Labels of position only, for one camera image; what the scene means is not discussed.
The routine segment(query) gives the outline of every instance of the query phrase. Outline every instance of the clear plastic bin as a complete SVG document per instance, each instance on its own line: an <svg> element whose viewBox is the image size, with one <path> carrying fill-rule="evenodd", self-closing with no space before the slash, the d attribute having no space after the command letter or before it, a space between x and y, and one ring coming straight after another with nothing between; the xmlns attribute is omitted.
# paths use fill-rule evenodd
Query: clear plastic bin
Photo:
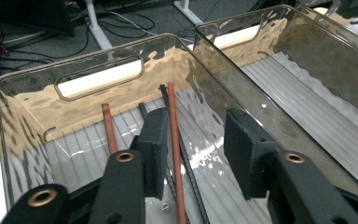
<svg viewBox="0 0 358 224"><path fill-rule="evenodd" d="M101 76L107 83L99 83ZM110 104L118 149L127 149L144 123L138 104L145 103L149 111L164 106L158 87L170 81L211 223L270 222L267 200L243 199L223 154L226 108L241 106L172 35L0 77L0 151L8 208L38 185L58 183L73 192L101 177L108 158L101 104ZM200 223L195 195L183 176L187 215L191 223ZM168 184L161 202L146 198L146 220L176 222Z"/></svg>
<svg viewBox="0 0 358 224"><path fill-rule="evenodd" d="M358 194L358 35L298 9L200 24L194 53L282 147L308 155L334 185ZM273 103L260 100L266 95Z"/></svg>

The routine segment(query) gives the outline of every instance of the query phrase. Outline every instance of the copper rod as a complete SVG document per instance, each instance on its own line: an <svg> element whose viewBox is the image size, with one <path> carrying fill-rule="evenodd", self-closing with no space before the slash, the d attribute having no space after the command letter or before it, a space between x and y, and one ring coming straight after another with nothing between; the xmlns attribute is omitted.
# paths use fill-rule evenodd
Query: copper rod
<svg viewBox="0 0 358 224"><path fill-rule="evenodd" d="M107 145L109 147L109 154L117 152L115 131L113 130L112 115L110 114L109 104L103 104L103 123L106 130Z"/></svg>
<svg viewBox="0 0 358 224"><path fill-rule="evenodd" d="M173 157L173 175L175 178L176 208L178 223L186 224L185 196L183 193L183 179L181 173L181 158L179 148L179 132L176 119L175 89L172 82L168 83L168 108L171 124L171 141Z"/></svg>

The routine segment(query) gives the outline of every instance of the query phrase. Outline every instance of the brass screw insert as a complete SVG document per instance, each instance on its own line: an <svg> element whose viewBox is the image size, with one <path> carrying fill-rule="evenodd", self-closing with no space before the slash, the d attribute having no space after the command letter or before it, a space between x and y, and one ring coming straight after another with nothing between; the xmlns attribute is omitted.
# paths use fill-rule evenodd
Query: brass screw insert
<svg viewBox="0 0 358 224"><path fill-rule="evenodd" d="M124 152L118 155L116 159L121 162L126 162L126 161L132 161L134 157L135 156L132 153Z"/></svg>
<svg viewBox="0 0 358 224"><path fill-rule="evenodd" d="M32 207L39 207L50 203L57 196L57 191L54 189L43 189L35 193L29 200L28 205Z"/></svg>
<svg viewBox="0 0 358 224"><path fill-rule="evenodd" d="M303 163L305 160L304 158L298 156L297 154L294 153L288 153L285 155L285 158L287 160L289 160L290 162L295 162L295 163Z"/></svg>

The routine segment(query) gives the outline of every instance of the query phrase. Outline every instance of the bin handle cutout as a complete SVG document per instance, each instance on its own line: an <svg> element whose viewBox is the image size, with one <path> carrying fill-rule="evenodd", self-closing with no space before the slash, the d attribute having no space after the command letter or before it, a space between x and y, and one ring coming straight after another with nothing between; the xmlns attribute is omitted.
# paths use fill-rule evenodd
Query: bin handle cutout
<svg viewBox="0 0 358 224"><path fill-rule="evenodd" d="M251 27L245 29L231 29L230 31L222 31L217 34L217 37L214 39L214 45L219 49L225 49L230 46L234 46L246 41L252 40L257 36L260 29L260 24L255 24Z"/></svg>
<svg viewBox="0 0 358 224"><path fill-rule="evenodd" d="M129 57L62 76L56 80L55 89L63 100L76 100L134 80L143 71L142 58Z"/></svg>

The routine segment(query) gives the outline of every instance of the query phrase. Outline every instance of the floor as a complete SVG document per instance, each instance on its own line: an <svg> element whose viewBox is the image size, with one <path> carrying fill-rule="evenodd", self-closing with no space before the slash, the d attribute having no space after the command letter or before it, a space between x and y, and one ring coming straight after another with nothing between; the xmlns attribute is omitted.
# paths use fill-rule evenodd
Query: floor
<svg viewBox="0 0 358 224"><path fill-rule="evenodd" d="M194 40L194 24L173 5L173 0L119 2L103 0L100 2L102 4L98 2L95 4L97 18L113 47L151 36L151 34L171 33L182 37L187 44ZM255 2L257 1L190 0L189 9L202 21L215 21L245 13ZM67 0L65 4L69 18L75 27L75 36L44 33L16 24L0 22L0 28L5 34L5 47L8 49L7 55L0 55L0 76L100 50L90 30L87 29L85 19L87 11L76 2ZM151 34L134 29L132 24L118 15L105 13L106 9L117 12L126 19L143 26Z"/></svg>

